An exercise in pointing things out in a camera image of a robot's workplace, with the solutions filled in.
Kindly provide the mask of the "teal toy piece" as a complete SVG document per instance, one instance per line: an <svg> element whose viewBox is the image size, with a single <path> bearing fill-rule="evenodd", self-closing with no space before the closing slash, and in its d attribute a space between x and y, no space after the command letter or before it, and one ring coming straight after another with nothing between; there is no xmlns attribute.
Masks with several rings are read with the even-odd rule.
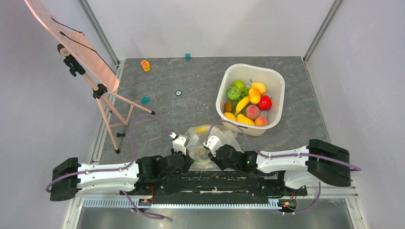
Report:
<svg viewBox="0 0 405 229"><path fill-rule="evenodd" d="M151 99L149 98L149 97L143 97L142 99L141 99L141 103L142 104L147 104L147 103L149 103L151 101Z"/></svg>

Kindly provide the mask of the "orange yellow toy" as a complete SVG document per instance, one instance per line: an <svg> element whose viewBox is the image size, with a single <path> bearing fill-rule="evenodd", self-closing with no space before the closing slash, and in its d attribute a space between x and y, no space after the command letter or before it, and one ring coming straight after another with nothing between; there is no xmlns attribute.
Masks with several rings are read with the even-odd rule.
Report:
<svg viewBox="0 0 405 229"><path fill-rule="evenodd" d="M143 69L144 71L146 71L146 72L150 71L150 69L151 69L150 63L149 63L149 61L147 61L147 60L142 60L142 61L140 62L140 65L141 65L142 69Z"/></svg>

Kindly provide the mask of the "pink tripod stand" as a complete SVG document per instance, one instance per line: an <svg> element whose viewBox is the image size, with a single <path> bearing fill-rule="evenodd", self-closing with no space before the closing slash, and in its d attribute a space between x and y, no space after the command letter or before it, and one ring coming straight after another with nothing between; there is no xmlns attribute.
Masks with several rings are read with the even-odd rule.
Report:
<svg viewBox="0 0 405 229"><path fill-rule="evenodd" d="M132 114L132 111L133 111L134 107L137 107L137 108L139 108L139 109L141 109L141 110L143 110L143 111L145 111L145 112L147 112L147 113L149 113L151 115L155 115L155 112L148 109L148 108L145 108L145 107L143 107L143 106L141 106L141 105L139 105L139 104L137 104L137 103L123 97L123 96L121 96L121 95L118 95L117 93L109 90L102 83L96 84L91 79L91 77L86 73L84 67L76 60L76 58L68 51L67 48L65 48L62 44L58 44L57 49L58 49L58 52L62 56L64 56L64 63L65 63L66 66L69 67L70 74L73 75L74 77L76 77L78 74L81 75L89 83L89 85L92 87L92 89L93 89L93 98L95 98L95 100L96 100L96 102L97 102L97 104L99 106L100 112L102 113L103 121L104 121L104 123L106 125L107 131L108 131L108 133L110 135L110 138L112 140L112 143L113 143L113 146L114 146L114 149L115 149L115 153L120 154L120 149L119 149L119 146L118 146L118 144L116 142L116 138L117 137L122 137L122 136L124 136L124 134L120 134L120 133L113 134L113 131L112 131L111 128L116 127L116 126L121 126L121 125L127 126L129 124L129 120L130 120L130 117L131 117L131 114ZM114 105L110 102L110 100L107 98L107 96L105 96L105 94L109 94L111 96L114 96L114 97L116 97L116 98L130 104L130 109L129 109L127 117L124 117L124 116L121 115L121 113L114 107ZM109 120L107 118L105 109L103 107L104 105L107 107L109 112L112 112L113 114L115 114L115 116L120 120L119 123L116 123L116 124L110 124L109 123Z"/></svg>

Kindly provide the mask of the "green pear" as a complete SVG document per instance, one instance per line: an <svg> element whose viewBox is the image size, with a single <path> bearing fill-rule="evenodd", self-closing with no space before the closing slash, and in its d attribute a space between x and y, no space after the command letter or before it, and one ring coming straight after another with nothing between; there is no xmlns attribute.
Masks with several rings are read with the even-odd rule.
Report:
<svg viewBox="0 0 405 229"><path fill-rule="evenodd" d="M232 83L232 86L238 88L241 92L248 91L247 86L242 80L236 80Z"/></svg>

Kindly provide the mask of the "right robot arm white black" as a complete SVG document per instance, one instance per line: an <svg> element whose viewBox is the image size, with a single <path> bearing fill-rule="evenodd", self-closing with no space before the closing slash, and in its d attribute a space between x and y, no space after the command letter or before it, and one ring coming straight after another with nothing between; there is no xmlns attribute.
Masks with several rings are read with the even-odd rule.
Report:
<svg viewBox="0 0 405 229"><path fill-rule="evenodd" d="M302 186L323 182L335 187L349 187L351 172L348 150L328 142L311 139L300 148L268 152L240 152L211 136L204 142L208 157L221 170L230 168L245 175L269 176L278 172L276 189L287 195Z"/></svg>

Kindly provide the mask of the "red apple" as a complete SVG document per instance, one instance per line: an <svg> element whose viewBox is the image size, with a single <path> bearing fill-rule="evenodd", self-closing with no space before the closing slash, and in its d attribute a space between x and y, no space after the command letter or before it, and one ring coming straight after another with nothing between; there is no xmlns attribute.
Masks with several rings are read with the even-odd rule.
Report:
<svg viewBox="0 0 405 229"><path fill-rule="evenodd" d="M272 101L271 98L267 94L262 94L260 101L256 104L256 106L261 110L261 111L267 111L270 110L272 107Z"/></svg>

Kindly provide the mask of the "brown kiwi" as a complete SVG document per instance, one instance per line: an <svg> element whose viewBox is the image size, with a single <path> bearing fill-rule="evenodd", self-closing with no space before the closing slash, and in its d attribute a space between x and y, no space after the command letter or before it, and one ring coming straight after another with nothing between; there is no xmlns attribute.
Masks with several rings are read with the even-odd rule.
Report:
<svg viewBox="0 0 405 229"><path fill-rule="evenodd" d="M234 103L232 101L227 101L224 104L224 112L225 113L233 113L234 112Z"/></svg>

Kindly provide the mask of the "yellow banana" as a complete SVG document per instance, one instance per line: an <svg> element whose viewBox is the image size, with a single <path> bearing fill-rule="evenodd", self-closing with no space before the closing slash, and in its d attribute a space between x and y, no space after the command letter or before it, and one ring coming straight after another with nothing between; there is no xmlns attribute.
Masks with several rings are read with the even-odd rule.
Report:
<svg viewBox="0 0 405 229"><path fill-rule="evenodd" d="M241 99L235 107L235 116L237 116L248 104L250 103L250 98L248 96Z"/></svg>

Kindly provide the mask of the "pink perforated board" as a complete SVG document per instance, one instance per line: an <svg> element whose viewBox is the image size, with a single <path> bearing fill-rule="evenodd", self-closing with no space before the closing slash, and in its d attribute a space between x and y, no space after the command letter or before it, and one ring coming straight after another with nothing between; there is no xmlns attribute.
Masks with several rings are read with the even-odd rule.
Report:
<svg viewBox="0 0 405 229"><path fill-rule="evenodd" d="M119 79L83 33L67 28L39 0L26 0L28 8L42 26L109 90L119 87Z"/></svg>

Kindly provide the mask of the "pink peach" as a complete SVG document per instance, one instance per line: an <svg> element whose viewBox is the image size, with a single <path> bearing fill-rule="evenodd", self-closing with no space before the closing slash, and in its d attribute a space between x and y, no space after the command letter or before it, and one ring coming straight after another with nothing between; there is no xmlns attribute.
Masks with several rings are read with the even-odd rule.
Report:
<svg viewBox="0 0 405 229"><path fill-rule="evenodd" d="M256 105L249 105L245 109L245 115L251 120L256 120L260 116L260 109Z"/></svg>

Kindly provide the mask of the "orange peach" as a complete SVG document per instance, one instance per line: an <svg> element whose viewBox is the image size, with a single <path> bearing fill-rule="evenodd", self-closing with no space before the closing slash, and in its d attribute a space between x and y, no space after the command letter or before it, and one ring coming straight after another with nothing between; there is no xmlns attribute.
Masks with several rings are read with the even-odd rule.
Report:
<svg viewBox="0 0 405 229"><path fill-rule="evenodd" d="M254 123L256 126L267 126L268 120L265 116L259 116L254 120Z"/></svg>

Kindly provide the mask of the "yellow lemon pear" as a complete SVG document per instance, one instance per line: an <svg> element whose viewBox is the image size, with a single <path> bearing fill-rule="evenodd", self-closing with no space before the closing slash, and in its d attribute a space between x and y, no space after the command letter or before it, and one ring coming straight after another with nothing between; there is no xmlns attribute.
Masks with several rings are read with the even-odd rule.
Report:
<svg viewBox="0 0 405 229"><path fill-rule="evenodd" d="M257 88L261 94L264 94L267 92L266 86L262 82L253 82L251 81L251 87L252 88Z"/></svg>

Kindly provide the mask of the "orange yellow mango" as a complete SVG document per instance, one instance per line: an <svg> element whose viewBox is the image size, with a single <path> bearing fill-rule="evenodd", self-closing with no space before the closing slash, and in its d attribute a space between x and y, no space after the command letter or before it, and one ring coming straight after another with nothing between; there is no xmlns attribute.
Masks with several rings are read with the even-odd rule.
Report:
<svg viewBox="0 0 405 229"><path fill-rule="evenodd" d="M248 97L249 97L250 103L258 104L261 100L261 92L258 88L252 87L248 91Z"/></svg>

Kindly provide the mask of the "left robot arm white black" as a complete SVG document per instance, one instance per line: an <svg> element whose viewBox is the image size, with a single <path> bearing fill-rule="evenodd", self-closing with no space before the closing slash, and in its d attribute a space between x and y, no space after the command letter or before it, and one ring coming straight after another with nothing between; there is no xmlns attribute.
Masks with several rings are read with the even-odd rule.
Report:
<svg viewBox="0 0 405 229"><path fill-rule="evenodd" d="M52 171L46 186L51 201L70 200L80 193L131 192L145 194L149 188L173 175L186 174L194 160L189 152L171 151L165 157L145 156L122 164L81 164L71 157Z"/></svg>

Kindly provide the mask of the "white plastic basket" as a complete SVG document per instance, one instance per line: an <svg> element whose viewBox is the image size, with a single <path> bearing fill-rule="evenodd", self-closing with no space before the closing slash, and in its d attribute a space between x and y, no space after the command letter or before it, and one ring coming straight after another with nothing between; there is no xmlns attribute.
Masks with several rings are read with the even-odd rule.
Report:
<svg viewBox="0 0 405 229"><path fill-rule="evenodd" d="M263 115L268 120L268 125L252 126L234 122L247 135L261 136L268 129L276 126L281 119L285 97L285 80L280 73L272 69L256 67L244 63L237 63L230 66L224 73L215 102L216 111L222 120L227 119L224 115L224 105L225 102L229 100L226 91L236 80L243 81L248 87L252 81L263 83L266 86L266 94L272 101L272 107L269 111L263 112Z"/></svg>

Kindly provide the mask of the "green grapes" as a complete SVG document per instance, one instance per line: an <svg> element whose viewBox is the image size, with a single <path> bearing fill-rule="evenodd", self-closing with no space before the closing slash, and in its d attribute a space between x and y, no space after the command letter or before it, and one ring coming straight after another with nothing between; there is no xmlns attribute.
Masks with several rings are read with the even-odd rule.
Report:
<svg viewBox="0 0 405 229"><path fill-rule="evenodd" d="M237 103L246 96L248 96L248 92L247 91L242 92L240 98L233 102L234 103L234 112L235 112L235 107L236 107Z"/></svg>

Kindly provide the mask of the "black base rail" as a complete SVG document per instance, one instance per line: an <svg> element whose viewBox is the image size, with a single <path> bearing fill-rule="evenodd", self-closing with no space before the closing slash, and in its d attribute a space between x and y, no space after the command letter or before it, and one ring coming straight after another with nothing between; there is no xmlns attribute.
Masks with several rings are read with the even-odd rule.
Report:
<svg viewBox="0 0 405 229"><path fill-rule="evenodd" d="M154 204L265 204L268 198L307 196L305 186L291 189L280 175L243 175L237 171L192 170L163 179L139 179L130 196L150 196Z"/></svg>

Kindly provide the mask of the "yellow lemon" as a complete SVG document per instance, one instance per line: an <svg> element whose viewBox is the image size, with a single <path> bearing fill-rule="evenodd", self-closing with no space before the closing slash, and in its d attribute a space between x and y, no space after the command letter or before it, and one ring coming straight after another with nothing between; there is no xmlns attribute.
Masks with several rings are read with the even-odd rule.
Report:
<svg viewBox="0 0 405 229"><path fill-rule="evenodd" d="M236 116L235 116L233 113L225 112L225 113L224 113L224 116L225 116L227 119L231 120L231 121L237 121L237 118L236 118Z"/></svg>

